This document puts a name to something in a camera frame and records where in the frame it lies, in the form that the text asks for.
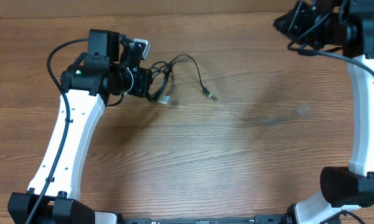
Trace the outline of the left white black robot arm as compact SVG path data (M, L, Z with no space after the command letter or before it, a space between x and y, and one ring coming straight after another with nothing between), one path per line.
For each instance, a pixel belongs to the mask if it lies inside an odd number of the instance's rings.
M140 66L151 49L144 39L92 29L88 48L55 79L60 91L57 121L42 163L26 192L12 193L7 210L15 223L120 223L116 212L80 201L86 154L109 97L144 98L152 82Z

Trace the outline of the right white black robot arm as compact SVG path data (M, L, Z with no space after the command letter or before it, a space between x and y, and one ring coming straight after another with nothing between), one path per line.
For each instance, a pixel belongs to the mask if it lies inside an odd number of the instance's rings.
M374 0L298 1L275 19L288 49L347 63L353 94L353 147L348 166L325 167L320 188L275 223L339 223L374 205Z

